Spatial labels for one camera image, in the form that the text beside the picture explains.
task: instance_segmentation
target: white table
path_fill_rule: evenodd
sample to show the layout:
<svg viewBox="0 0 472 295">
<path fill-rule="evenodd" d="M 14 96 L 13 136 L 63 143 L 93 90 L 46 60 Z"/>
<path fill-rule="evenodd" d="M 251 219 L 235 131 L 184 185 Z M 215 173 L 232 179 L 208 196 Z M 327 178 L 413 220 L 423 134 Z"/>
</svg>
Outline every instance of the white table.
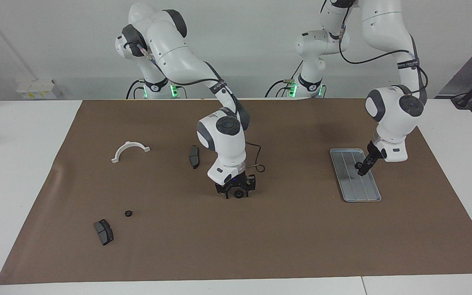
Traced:
<svg viewBox="0 0 472 295">
<path fill-rule="evenodd" d="M 0 271 L 81 101 L 0 101 Z M 472 114 L 429 100 L 418 126 L 472 219 Z M 472 294 L 472 275 L 0 286 L 0 294 Z"/>
</svg>

